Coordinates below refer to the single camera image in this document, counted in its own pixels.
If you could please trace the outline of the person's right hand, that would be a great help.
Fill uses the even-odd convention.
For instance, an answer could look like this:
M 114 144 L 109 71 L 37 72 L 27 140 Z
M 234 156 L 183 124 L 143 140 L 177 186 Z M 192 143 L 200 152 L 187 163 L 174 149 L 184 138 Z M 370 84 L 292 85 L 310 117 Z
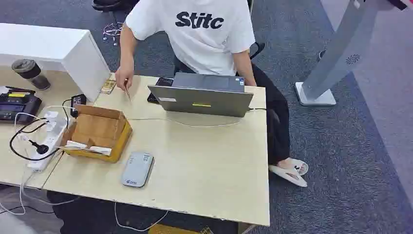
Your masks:
M 116 85 L 123 91 L 127 91 L 132 86 L 134 67 L 121 65 L 115 72 Z

